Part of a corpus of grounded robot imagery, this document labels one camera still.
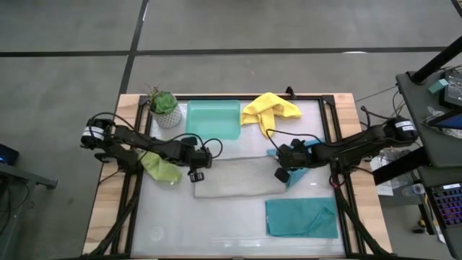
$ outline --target teal tray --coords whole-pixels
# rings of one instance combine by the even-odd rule
[[[202,139],[237,139],[240,134],[239,100],[191,100],[186,115],[186,133]]]

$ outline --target yellow cloth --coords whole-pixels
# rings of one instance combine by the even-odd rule
[[[261,132],[268,138],[266,130],[274,129],[274,116],[299,118],[301,115],[296,105],[273,93],[265,93],[244,108],[240,116],[240,125],[259,123]]]

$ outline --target teal cloth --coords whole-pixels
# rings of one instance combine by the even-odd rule
[[[283,238],[338,238],[334,198],[266,201],[266,233]]]
[[[313,140],[313,141],[305,142],[304,145],[306,147],[309,147],[317,143],[319,143],[318,140]],[[266,154],[268,156],[276,156],[276,149],[269,149],[266,151]],[[301,168],[298,170],[287,171],[290,175],[289,180],[287,181],[287,188],[294,186],[308,172],[308,170],[309,170],[308,168]]]

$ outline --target concrete floor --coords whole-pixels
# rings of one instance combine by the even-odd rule
[[[141,0],[2,0],[0,52],[128,50],[140,6]],[[139,49],[446,46],[462,35],[461,25],[448,0],[150,0]],[[357,107],[390,115],[395,90],[366,97],[435,54],[144,56],[135,59],[127,92],[146,92],[145,83],[179,93],[292,86],[352,92],[362,99]],[[80,135],[90,116],[114,110],[126,61],[0,58],[0,143],[21,152],[21,168],[59,179],[55,191],[37,189],[22,223],[18,259],[81,252],[101,165],[79,148]],[[462,64],[462,56],[453,63]],[[450,259],[435,237],[410,233],[417,207],[383,211],[395,253]]]

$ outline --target potted plant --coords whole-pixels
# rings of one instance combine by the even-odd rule
[[[154,87],[149,94],[149,110],[159,127],[172,128],[181,122],[181,109],[178,101],[169,92]]]

